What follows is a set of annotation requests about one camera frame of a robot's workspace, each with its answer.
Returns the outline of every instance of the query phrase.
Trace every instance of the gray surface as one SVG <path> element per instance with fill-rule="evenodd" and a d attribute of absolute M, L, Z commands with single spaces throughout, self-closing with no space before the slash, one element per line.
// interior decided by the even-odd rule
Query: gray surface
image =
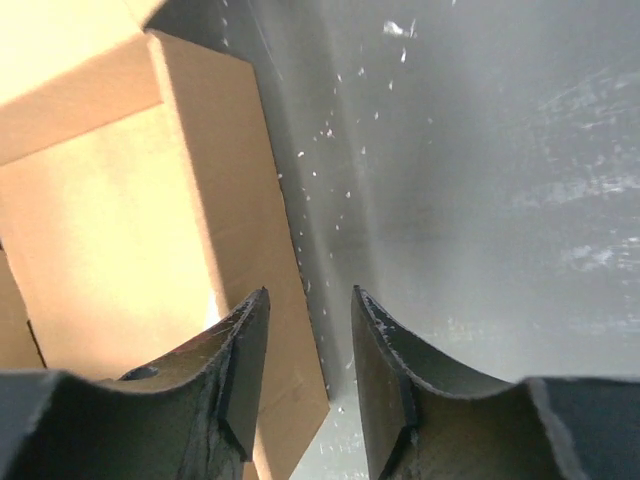
<path fill-rule="evenodd" d="M 220 2 L 205 43 L 256 67 L 334 405 L 295 479 L 366 478 L 354 283 L 503 379 L 638 374 L 640 3 Z"/>

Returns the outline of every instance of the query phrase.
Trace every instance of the open cardboard box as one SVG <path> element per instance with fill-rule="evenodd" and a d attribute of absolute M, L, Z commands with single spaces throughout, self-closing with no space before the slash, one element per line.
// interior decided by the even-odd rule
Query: open cardboard box
<path fill-rule="evenodd" d="M 264 285 L 254 463 L 285 479 L 328 403 L 253 70 L 143 32 L 158 3 L 0 17 L 0 367 L 42 365 L 35 338 L 49 368 L 118 377 Z"/>

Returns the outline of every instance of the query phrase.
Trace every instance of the cardboard box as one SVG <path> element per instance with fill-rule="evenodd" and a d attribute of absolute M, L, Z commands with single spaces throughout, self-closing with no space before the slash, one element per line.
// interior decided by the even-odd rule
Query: cardboard box
<path fill-rule="evenodd" d="M 0 54 L 12 72 L 0 81 L 0 237 L 47 366 L 92 379 L 163 354 L 266 286 L 254 462 L 260 479 L 285 479 L 328 402 L 253 70 L 142 32 L 157 3 L 3 12 L 4 44 L 20 42 Z M 0 268 L 0 365 L 38 365 Z"/>

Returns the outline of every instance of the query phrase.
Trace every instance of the box side panel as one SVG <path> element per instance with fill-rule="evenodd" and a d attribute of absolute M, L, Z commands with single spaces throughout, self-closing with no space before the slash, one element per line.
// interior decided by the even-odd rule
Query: box side panel
<path fill-rule="evenodd" d="M 0 107 L 0 165 L 158 103 L 147 40 L 138 34 Z"/>
<path fill-rule="evenodd" d="M 253 70 L 156 35 L 215 255 L 210 267 L 230 305 L 263 285 L 271 295 L 254 459 L 263 480 L 289 478 L 328 403 Z"/>
<path fill-rule="evenodd" d="M 27 311 L 7 256 L 0 252 L 0 368 L 43 367 L 27 322 Z"/>
<path fill-rule="evenodd" d="M 121 1 L 3 2 L 0 105 L 139 33 Z"/>
<path fill-rule="evenodd" d="M 0 232 L 50 367 L 118 377 L 203 330 L 184 145 L 159 105 L 0 168 Z"/>

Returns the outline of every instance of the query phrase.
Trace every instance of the gray table surface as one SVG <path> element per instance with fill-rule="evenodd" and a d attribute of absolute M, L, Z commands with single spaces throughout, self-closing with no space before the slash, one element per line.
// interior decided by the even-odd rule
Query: gray table surface
<path fill-rule="evenodd" d="M 638 374 L 640 2 L 189 0 L 173 15 L 257 72 L 333 405 L 294 479 L 367 478 L 356 283 L 503 379 Z"/>

